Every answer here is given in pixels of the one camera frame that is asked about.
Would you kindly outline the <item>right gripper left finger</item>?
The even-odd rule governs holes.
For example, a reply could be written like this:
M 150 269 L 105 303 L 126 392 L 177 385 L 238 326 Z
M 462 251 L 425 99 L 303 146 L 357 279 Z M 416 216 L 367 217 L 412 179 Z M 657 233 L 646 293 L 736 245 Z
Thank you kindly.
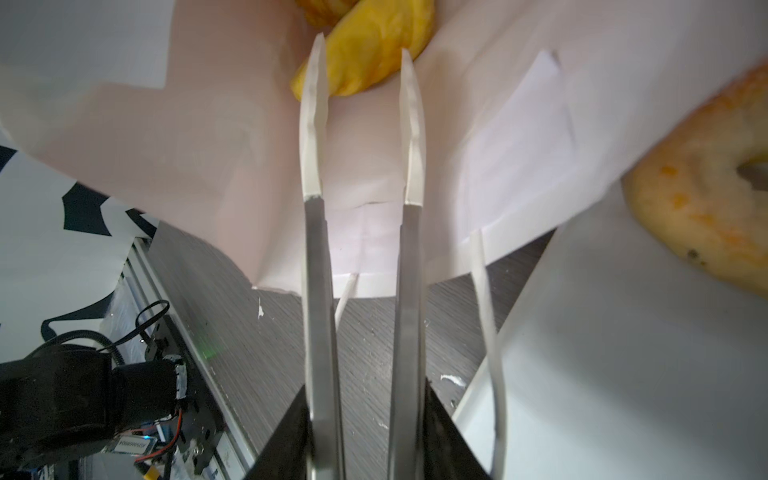
M 305 215 L 301 296 L 310 423 L 309 479 L 345 477 L 333 282 L 320 174 L 328 100 L 326 42 L 324 35 L 318 34 L 306 63 L 299 118 L 299 164 Z

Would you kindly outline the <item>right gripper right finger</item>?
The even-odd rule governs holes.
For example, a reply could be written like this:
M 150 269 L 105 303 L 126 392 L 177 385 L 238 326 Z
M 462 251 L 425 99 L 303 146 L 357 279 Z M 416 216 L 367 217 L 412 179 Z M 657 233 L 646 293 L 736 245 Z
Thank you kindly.
M 400 69 L 399 113 L 405 187 L 396 282 L 387 474 L 390 479 L 422 479 L 426 349 L 421 217 L 427 149 L 420 87 L 406 49 L 402 51 Z

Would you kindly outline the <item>fake bagel donut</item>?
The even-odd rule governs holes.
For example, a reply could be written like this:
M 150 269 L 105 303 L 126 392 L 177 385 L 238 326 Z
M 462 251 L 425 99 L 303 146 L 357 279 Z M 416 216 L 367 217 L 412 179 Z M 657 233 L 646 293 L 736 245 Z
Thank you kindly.
M 767 295 L 767 193 L 739 174 L 767 162 L 767 62 L 732 80 L 621 179 L 634 218 L 686 262 Z

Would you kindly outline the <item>white red paper bag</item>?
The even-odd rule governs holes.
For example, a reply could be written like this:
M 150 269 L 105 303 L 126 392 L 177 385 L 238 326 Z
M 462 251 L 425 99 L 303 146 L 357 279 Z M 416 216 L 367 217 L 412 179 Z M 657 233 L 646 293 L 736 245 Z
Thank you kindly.
M 301 288 L 299 1 L 5 1 L 1 129 L 25 154 Z M 435 1 L 413 59 L 429 283 L 570 220 L 689 111 L 764 60 L 763 1 Z M 328 100 L 333 284 L 395 292 L 400 69 Z

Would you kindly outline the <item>yellow fake pastry bread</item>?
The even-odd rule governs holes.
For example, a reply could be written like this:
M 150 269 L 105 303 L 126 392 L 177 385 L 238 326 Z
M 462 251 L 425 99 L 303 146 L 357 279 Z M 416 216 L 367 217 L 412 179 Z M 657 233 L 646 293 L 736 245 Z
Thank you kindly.
M 330 29 L 325 41 L 331 96 L 355 95 L 380 83 L 400 69 L 403 50 L 418 58 L 436 22 L 434 0 L 307 0 L 297 5 L 311 25 Z

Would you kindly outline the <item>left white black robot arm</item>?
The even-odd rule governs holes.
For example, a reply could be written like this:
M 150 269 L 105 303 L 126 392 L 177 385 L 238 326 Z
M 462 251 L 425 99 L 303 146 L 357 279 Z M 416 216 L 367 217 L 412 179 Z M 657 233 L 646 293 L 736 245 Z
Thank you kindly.
M 182 361 L 113 360 L 65 345 L 2 364 L 3 473 L 95 454 L 119 434 L 179 412 L 187 390 Z

